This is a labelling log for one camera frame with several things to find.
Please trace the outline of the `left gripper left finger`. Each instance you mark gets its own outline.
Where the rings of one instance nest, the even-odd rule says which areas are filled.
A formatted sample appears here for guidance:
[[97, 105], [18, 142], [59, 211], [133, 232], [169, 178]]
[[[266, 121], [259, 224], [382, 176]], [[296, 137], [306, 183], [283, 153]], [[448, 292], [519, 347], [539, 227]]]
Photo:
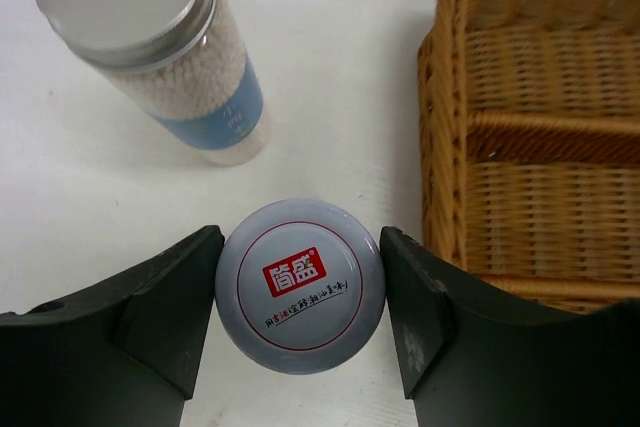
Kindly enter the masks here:
[[88, 288], [2, 314], [2, 425], [179, 425], [223, 245], [205, 226]]

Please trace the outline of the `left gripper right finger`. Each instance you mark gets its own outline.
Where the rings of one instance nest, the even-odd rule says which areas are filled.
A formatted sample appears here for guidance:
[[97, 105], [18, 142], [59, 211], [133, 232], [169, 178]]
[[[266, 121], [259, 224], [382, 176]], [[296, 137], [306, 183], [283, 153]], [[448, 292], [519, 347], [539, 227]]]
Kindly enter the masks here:
[[635, 426], [639, 304], [580, 315], [524, 300], [380, 234], [405, 396], [421, 426]]

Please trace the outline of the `sauce jar white lid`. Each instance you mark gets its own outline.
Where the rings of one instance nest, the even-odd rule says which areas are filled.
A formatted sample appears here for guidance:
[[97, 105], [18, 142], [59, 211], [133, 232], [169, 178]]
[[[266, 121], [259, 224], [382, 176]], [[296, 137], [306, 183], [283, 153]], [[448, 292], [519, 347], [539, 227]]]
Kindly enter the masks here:
[[285, 374], [328, 371], [356, 355], [380, 322], [385, 294], [372, 235], [345, 210], [313, 199], [249, 215], [216, 268], [227, 334], [251, 360]]

